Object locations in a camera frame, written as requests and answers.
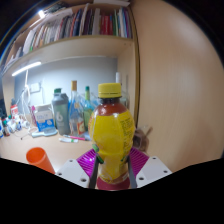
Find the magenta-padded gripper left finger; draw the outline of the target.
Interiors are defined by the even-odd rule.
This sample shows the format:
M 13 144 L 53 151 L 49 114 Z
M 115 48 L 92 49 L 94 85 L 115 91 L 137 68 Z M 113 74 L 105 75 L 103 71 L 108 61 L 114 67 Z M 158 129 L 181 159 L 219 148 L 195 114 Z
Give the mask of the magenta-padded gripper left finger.
M 56 175 L 83 188 L 94 189 L 98 175 L 99 159 L 91 149 L 78 159 L 69 159 Z

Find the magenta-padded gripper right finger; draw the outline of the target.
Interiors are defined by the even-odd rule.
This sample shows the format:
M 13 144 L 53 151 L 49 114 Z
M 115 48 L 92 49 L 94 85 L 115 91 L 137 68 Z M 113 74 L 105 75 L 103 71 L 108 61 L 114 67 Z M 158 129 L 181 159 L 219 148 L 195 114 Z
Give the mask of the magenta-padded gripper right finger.
M 169 168 L 158 157 L 149 157 L 136 148 L 130 150 L 128 170 L 132 189 L 144 187 L 171 174 Z

